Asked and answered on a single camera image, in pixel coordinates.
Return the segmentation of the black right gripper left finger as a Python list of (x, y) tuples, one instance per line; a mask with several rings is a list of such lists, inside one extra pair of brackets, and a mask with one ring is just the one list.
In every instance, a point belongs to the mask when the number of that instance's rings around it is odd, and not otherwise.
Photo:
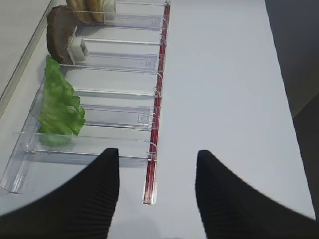
[(0, 218), (2, 239), (105, 239), (118, 201), (119, 153), (105, 149), (69, 181)]

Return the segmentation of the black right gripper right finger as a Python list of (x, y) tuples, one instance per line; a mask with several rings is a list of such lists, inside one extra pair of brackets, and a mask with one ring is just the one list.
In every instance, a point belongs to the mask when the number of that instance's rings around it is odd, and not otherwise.
[(210, 151), (198, 152), (196, 201), (209, 239), (317, 239), (319, 223), (260, 193)]

